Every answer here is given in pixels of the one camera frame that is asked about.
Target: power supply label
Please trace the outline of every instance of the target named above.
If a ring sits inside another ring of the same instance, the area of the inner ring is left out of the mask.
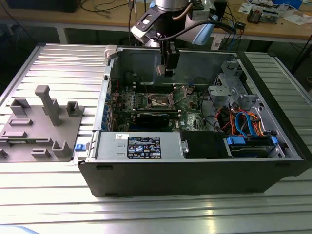
[[[128,137],[129,159],[161,159],[159,137]]]

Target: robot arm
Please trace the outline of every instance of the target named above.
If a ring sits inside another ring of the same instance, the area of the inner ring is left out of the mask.
[[[179,60],[175,39],[205,44],[214,25],[222,24],[216,21],[217,16],[210,15],[213,13],[215,6],[210,0],[155,0],[131,32],[143,44],[159,43],[161,64],[156,68],[157,73],[172,76]]]

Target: blue clip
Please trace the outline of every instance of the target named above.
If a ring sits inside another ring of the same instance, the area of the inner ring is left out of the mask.
[[[271,137],[271,140],[272,140],[272,142],[273,142],[274,145],[278,145],[278,141],[277,141],[277,138],[276,138],[276,137],[272,136],[272,137]]]
[[[245,139],[242,136],[229,136],[226,139],[228,145],[245,145]]]
[[[83,151],[86,151],[86,145],[77,144],[77,145],[75,146],[75,151],[76,151],[76,152],[83,152]]]

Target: wire bundle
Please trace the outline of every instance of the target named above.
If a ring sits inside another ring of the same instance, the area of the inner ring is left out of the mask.
[[[255,114],[253,113],[247,113],[246,111],[236,109],[231,111],[230,113],[230,121],[223,126],[223,129],[226,128],[229,124],[231,125],[231,134],[235,135],[236,132],[241,133],[240,136],[247,137],[247,134],[243,131],[245,124],[240,128],[239,127],[239,118],[245,118],[247,121],[249,132],[252,136],[264,136],[264,133],[262,131],[261,127],[261,119],[259,119]]]
[[[235,24],[237,23],[237,19],[236,17],[232,14],[232,11],[229,7],[229,5],[226,5],[226,7],[229,9],[229,13],[228,12],[224,12],[224,14],[226,14],[226,16],[223,16],[223,19],[227,20],[228,22],[230,22],[232,24],[232,27],[235,28]],[[231,34],[229,34],[229,36],[227,37],[227,39],[225,40],[225,42],[222,43],[222,45],[220,46],[220,49],[222,49],[224,47],[224,49],[226,50],[226,48],[228,46],[230,50],[233,46],[236,46],[236,50],[239,48],[239,45],[242,41],[242,35],[244,34],[244,30],[240,30],[240,35],[235,39],[235,35],[233,35],[232,40],[230,40],[230,42],[228,43],[228,40],[230,39]]]

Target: black cable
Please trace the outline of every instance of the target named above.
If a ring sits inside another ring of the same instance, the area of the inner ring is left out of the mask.
[[[211,85],[212,86],[212,84],[208,84],[208,82],[205,80],[205,78],[203,78],[203,77],[194,77],[194,78],[192,78],[189,82],[188,82],[188,84],[191,84],[191,82],[194,80],[194,79],[201,79],[202,81],[204,81],[207,85]]]
[[[219,129],[217,129],[212,123],[210,123],[206,118],[208,118],[208,117],[210,117],[210,116],[204,116],[204,114],[203,114],[203,102],[204,102],[204,98],[205,98],[205,95],[207,94],[207,92],[208,92],[208,89],[204,92],[204,94],[203,94],[203,98],[201,99],[201,103],[200,103],[200,112],[201,112],[201,115],[203,116],[203,118],[206,120],[206,122],[210,125],[210,126],[212,126],[214,129],[216,129],[218,132],[220,132],[220,130]]]
[[[310,57],[310,53],[312,52],[312,44],[307,48],[307,50],[303,53],[301,58],[298,60],[295,69],[292,70],[292,73],[295,74],[301,64]]]
[[[291,43],[291,45],[294,45],[295,47],[299,48],[299,49],[303,49],[303,47],[299,46],[299,45],[296,45],[295,43]]]
[[[121,6],[126,6],[126,5],[128,5],[127,3],[125,3],[125,4],[121,4],[121,5],[118,5],[118,6],[114,6],[114,7],[108,8],[108,9],[104,9],[104,10],[89,10],[89,9],[87,9],[87,8],[84,8],[84,6],[83,6],[83,4],[84,4],[86,1],[87,1],[87,0],[84,0],[83,2],[81,2],[80,7],[81,7],[83,10],[89,11],[89,12],[103,12],[103,11],[109,11],[109,10],[113,10],[113,9],[118,8],[118,7],[121,7]]]
[[[294,46],[294,44],[293,43],[290,43],[290,45],[292,46],[292,48],[294,48],[297,52],[299,52],[299,53],[301,53],[301,51],[300,50],[298,50],[295,46]]]
[[[237,21],[236,21],[236,17],[232,14],[232,10],[230,9],[230,7],[229,7],[229,5],[227,4],[226,5],[226,7],[229,9],[229,11],[230,11],[230,14],[229,13],[226,13],[226,14],[229,14],[229,15],[231,15],[231,17],[232,17],[232,22],[233,22],[233,25],[235,25],[236,23],[237,23]]]
[[[185,28],[185,29],[183,29],[182,31],[180,31],[180,32],[178,32],[178,33],[176,33],[176,34],[174,34],[174,35],[172,35],[172,36],[170,36],[170,37],[159,38],[158,36],[156,36],[156,37],[154,37],[154,40],[155,40],[155,41],[173,40],[173,39],[175,39],[175,38],[181,36],[182,34],[184,34],[184,33],[188,32],[188,31],[190,31],[191,29],[196,28],[196,27],[198,27],[198,26],[201,26],[201,25],[203,25],[203,24],[214,24],[214,25],[216,25],[216,26],[219,26],[219,28],[222,28],[224,31],[227,31],[227,30],[228,30],[228,31],[233,32],[234,35],[236,34],[236,30],[235,30],[234,28],[228,26],[228,25],[225,24],[225,23],[221,23],[221,22],[218,22],[218,21],[215,21],[215,20],[214,20],[214,21],[212,21],[212,20],[205,20],[205,21],[202,21],[202,22],[195,23],[195,24],[191,25],[190,27]]]
[[[4,7],[2,1],[0,0],[0,4],[1,6],[3,7],[4,11],[8,14],[9,17],[11,17],[11,19],[19,26],[21,27],[21,29],[23,29],[23,31],[37,44],[38,42],[36,41],[36,39],[33,38],[33,36],[31,36],[27,31],[26,29],[24,29],[24,27],[19,23],[17,22],[17,20],[7,11],[7,9]]]
[[[130,9],[129,11],[129,20],[128,20],[129,45],[131,45],[131,31],[130,31],[131,13],[132,9]]]
[[[299,68],[299,66],[300,66],[300,61],[301,61],[300,57],[301,57],[303,51],[306,49],[307,45],[309,44],[311,38],[312,38],[312,33],[311,33],[311,36],[309,37],[307,43],[305,44],[305,46],[304,46],[303,49],[301,50],[300,54],[298,55],[297,59],[296,59],[295,62],[293,63],[293,67],[292,67],[292,73],[293,73],[293,74],[294,74],[294,73],[297,71],[297,69]]]

